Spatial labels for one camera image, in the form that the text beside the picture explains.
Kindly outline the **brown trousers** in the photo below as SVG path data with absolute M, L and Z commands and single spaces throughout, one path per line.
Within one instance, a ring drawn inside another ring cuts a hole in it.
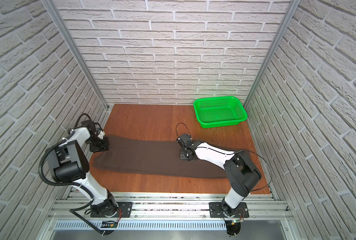
M 170 177 L 226 179 L 221 167 L 204 160 L 180 159 L 177 141 L 142 141 L 108 136 L 109 147 L 94 160 L 94 167 L 118 173 Z

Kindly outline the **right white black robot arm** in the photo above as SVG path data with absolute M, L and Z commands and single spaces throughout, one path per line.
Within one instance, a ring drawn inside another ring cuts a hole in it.
M 226 172 L 231 189 L 220 204 L 221 213 L 226 217 L 238 214 L 240 204 L 262 179 L 262 174 L 251 158 L 251 152 L 227 151 L 201 140 L 193 140 L 182 134 L 176 141 L 181 146 L 181 160 L 202 160 L 212 163 Z

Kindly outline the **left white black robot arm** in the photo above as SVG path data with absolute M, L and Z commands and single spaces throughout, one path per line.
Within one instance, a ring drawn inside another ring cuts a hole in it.
M 99 123 L 83 121 L 55 145 L 46 157 L 51 177 L 57 184 L 71 184 L 87 197 L 91 201 L 92 217 L 112 217 L 118 212 L 118 204 L 109 190 L 91 175 L 82 149 L 85 145 L 93 153 L 108 150 L 108 138 Z

